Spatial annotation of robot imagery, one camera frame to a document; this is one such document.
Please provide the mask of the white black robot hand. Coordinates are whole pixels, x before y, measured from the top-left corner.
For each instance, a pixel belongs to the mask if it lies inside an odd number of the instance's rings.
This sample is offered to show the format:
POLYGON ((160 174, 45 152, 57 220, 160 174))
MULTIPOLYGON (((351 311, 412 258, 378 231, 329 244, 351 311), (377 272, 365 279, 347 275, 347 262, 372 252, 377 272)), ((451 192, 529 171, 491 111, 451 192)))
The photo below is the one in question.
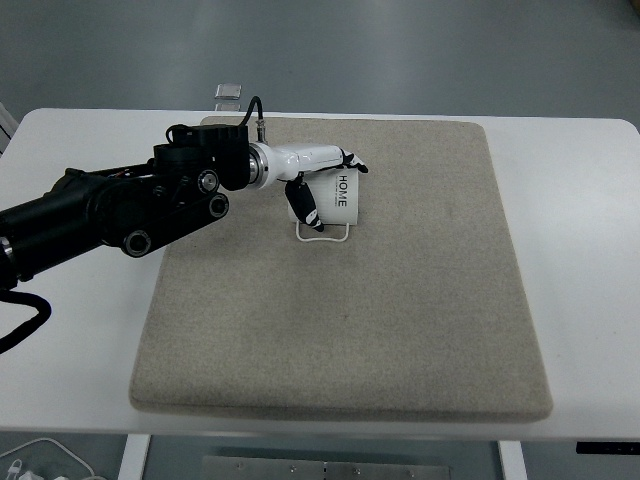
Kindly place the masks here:
POLYGON ((352 152, 325 144, 287 144, 269 146, 266 143, 249 144, 249 188, 261 189, 276 180, 287 181, 285 196, 296 219, 306 226, 324 231, 313 193, 306 182, 295 180, 300 173, 316 172, 341 165, 368 173, 366 164, 352 152))

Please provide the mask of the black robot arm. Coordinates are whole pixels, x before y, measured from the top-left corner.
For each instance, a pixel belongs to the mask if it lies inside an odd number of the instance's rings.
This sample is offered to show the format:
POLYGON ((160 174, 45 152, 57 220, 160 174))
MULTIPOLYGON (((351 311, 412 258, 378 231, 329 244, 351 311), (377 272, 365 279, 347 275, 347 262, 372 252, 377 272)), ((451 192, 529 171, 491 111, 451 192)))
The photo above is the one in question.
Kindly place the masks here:
POLYGON ((223 218, 228 192, 276 181, 284 182, 298 218, 319 230, 305 175, 368 170, 334 145, 252 143, 244 123, 178 124, 166 137, 145 164, 95 172, 69 168, 41 198, 2 211, 2 288, 101 245, 142 257, 223 218))

